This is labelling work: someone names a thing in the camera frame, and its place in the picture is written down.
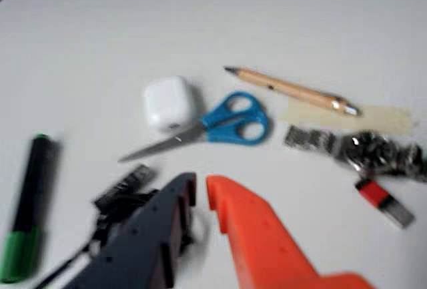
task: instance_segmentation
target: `wristwatch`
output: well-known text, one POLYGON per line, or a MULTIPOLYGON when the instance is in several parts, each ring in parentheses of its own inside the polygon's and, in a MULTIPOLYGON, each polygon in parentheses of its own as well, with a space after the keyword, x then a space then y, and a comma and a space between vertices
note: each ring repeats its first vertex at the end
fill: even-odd
POLYGON ((420 146, 412 144, 401 148, 396 142, 372 131, 340 137, 328 131, 304 130, 291 125, 285 145, 332 156, 350 165, 363 178, 393 174, 427 182, 427 164, 422 161, 420 146))

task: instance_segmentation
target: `pencil tip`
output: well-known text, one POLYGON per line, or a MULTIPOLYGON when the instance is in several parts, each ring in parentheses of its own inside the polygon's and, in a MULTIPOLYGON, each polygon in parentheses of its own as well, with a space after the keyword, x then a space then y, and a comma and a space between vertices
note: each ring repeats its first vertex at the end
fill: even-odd
POLYGON ((237 75, 238 71, 239 71, 239 69, 237 67, 224 67, 224 70, 226 70, 226 71, 228 71, 234 75, 237 75))

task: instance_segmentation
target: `usb flash drive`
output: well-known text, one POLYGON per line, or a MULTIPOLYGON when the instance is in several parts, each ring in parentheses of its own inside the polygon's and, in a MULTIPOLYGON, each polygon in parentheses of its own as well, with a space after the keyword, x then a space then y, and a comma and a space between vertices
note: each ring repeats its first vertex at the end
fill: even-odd
POLYGON ((140 164, 130 174, 101 194, 100 197, 93 201, 93 204, 95 204, 101 213, 104 213, 114 204, 117 195, 134 193, 142 185, 146 184, 152 176, 153 171, 149 167, 140 164))
POLYGON ((414 221, 414 215, 375 181, 364 179, 355 187, 365 199, 399 227, 405 228, 414 221))

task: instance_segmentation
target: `orange plastic tool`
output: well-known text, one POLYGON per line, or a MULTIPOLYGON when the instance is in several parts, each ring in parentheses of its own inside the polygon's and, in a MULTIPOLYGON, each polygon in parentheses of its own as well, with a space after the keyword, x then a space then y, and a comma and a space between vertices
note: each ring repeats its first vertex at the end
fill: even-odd
POLYGON ((223 176, 208 176, 206 182, 241 289, 374 288, 356 274, 319 276, 268 202, 223 176))

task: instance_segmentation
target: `green marker cap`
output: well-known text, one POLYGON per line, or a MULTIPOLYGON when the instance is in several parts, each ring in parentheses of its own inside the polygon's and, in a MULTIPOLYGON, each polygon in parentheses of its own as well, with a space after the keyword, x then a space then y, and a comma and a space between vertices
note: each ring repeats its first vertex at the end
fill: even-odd
POLYGON ((6 237, 0 268, 0 281, 5 284, 18 282, 33 271, 38 229, 30 232, 14 231, 6 237))

